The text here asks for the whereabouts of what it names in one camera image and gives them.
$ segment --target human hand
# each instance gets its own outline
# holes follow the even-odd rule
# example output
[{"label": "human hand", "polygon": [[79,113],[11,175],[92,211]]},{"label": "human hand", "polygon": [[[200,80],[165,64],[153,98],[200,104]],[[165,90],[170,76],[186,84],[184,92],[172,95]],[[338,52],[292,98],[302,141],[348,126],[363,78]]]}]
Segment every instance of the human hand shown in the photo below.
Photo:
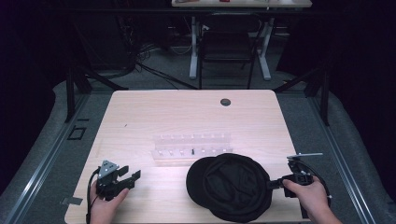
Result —
[{"label": "human hand", "polygon": [[96,194],[96,181],[91,185],[91,224],[109,224],[116,215],[117,208],[128,195],[129,190],[123,189],[117,197],[107,202]]},{"label": "human hand", "polygon": [[297,195],[313,222],[341,223],[328,205],[326,190],[320,180],[316,176],[313,176],[313,179],[314,182],[307,186],[296,184],[288,179],[283,180],[283,185]]}]

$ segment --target gray floor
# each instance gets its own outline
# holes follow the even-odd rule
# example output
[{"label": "gray floor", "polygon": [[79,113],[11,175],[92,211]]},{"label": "gray floor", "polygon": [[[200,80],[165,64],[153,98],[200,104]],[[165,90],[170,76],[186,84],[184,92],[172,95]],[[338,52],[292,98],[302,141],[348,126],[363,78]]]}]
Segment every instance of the gray floor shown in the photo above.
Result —
[{"label": "gray floor", "polygon": [[[282,50],[282,38],[273,39],[267,54],[273,79],[264,81],[256,64],[252,89],[271,90],[293,76],[276,72],[276,63]],[[170,74],[193,86],[197,80],[189,79],[189,54],[177,55],[172,51],[154,50],[142,62]],[[244,89],[243,72],[235,67],[221,67],[231,79],[219,76],[218,67],[206,66],[205,89]],[[138,72],[112,79],[131,90],[174,89],[160,77],[148,72]],[[6,223],[64,223],[67,205],[64,198],[73,196],[85,160],[91,149],[111,90],[91,80],[93,92],[77,92],[78,112],[68,123],[66,118],[65,84],[54,91],[56,105],[51,116],[6,191],[0,198],[0,222]],[[187,89],[176,84],[179,89]],[[320,159],[306,159],[323,175],[332,193],[332,210],[344,223],[396,223],[396,208],[383,190],[374,166],[361,142],[359,133],[336,97],[329,102],[330,127],[318,118],[316,98],[305,98],[301,92],[304,83],[288,92],[277,95],[287,122],[296,152],[323,152]],[[67,140],[71,129],[86,128],[81,140]]]}]

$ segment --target dark background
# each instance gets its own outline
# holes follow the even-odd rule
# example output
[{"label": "dark background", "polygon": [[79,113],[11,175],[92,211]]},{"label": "dark background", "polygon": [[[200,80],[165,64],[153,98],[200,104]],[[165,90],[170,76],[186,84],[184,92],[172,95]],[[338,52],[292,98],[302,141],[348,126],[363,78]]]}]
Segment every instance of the dark background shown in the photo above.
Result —
[{"label": "dark background", "polygon": [[[306,73],[325,58],[332,38],[341,35],[345,44],[330,69],[331,92],[341,100],[354,121],[382,184],[396,201],[393,178],[396,171],[396,20],[390,2],[313,1],[311,9],[338,10],[342,13],[341,20],[297,21],[290,30],[290,41],[278,70],[295,76]],[[169,1],[140,3],[169,7]],[[70,65],[81,63],[87,67],[120,69],[129,62],[123,45],[111,42],[119,35],[111,32],[116,32],[114,18],[80,16],[76,30],[69,19],[49,17],[40,9],[40,5],[59,7],[60,2],[15,0],[0,4],[0,191],[3,192],[46,123],[55,100],[52,88],[65,80]],[[97,4],[106,6],[108,2]],[[164,26],[168,21],[151,20],[143,21],[150,24],[146,34],[166,48],[166,41],[162,42],[166,35],[151,32],[163,34],[161,31],[166,30]],[[87,27],[91,26],[103,26],[107,31],[103,34],[107,36],[90,33]],[[92,47],[102,46],[106,53],[92,55],[82,43],[85,40],[78,38],[78,32],[85,34],[88,42],[90,37],[99,35],[96,41],[101,40],[96,43],[92,40]]]}]

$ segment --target black cloth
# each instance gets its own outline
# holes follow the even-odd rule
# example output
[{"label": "black cloth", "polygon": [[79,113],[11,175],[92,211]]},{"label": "black cloth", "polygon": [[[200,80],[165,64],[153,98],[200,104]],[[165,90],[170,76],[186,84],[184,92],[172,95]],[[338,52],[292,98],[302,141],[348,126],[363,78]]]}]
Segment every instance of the black cloth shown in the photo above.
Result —
[{"label": "black cloth", "polygon": [[265,170],[253,159],[225,153],[205,157],[190,168],[187,191],[194,202],[223,220],[246,223],[271,205],[272,190]]}]

